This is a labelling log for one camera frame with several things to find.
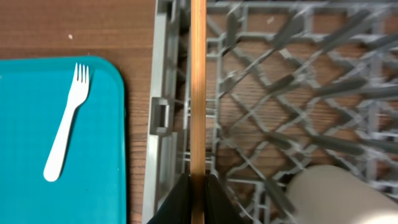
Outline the white plastic fork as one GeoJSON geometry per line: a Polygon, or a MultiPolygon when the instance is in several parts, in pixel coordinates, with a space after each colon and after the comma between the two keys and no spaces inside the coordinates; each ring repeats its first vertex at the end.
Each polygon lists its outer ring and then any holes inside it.
{"type": "Polygon", "coordinates": [[[90,69],[87,65],[76,63],[65,111],[44,167],[44,179],[48,182],[55,182],[60,177],[73,117],[77,108],[86,101],[89,89],[90,69]]]}

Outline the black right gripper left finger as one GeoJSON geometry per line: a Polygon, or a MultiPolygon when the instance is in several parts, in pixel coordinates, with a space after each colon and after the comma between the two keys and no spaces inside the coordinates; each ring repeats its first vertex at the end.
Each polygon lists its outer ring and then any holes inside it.
{"type": "Polygon", "coordinates": [[[182,174],[157,213],[147,224],[191,224],[192,184],[188,174],[182,174]]]}

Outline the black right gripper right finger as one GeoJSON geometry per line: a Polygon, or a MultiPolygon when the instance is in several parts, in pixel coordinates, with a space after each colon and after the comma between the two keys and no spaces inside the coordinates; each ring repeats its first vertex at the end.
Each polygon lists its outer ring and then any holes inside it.
{"type": "Polygon", "coordinates": [[[244,224],[214,174],[205,182],[205,224],[244,224]]]}

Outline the white upside-down cup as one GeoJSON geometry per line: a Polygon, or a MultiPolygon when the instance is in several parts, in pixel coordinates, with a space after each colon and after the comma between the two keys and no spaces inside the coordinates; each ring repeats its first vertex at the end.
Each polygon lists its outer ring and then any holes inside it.
{"type": "Polygon", "coordinates": [[[397,224],[397,204],[348,171],[311,166],[287,187],[293,218],[306,224],[397,224]]]}

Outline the wooden chopstick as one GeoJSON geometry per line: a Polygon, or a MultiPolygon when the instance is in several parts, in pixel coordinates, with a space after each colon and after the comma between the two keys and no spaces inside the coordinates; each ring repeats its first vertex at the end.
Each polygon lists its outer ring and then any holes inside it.
{"type": "Polygon", "coordinates": [[[203,224],[206,120],[206,0],[191,2],[190,175],[192,223],[203,224]]]}

